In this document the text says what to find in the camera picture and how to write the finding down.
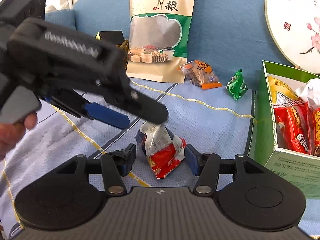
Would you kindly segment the person's left hand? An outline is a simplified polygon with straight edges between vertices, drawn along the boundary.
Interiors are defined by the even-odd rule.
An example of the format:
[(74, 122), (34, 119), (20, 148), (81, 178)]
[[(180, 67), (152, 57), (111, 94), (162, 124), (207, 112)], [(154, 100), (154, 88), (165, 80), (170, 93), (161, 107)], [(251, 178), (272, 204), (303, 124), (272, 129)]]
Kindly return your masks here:
[(24, 122), (16, 124), (1, 124), (1, 160), (5, 158), (7, 152), (12, 150), (22, 139), (26, 130), (33, 129), (37, 123), (37, 114), (29, 114)]

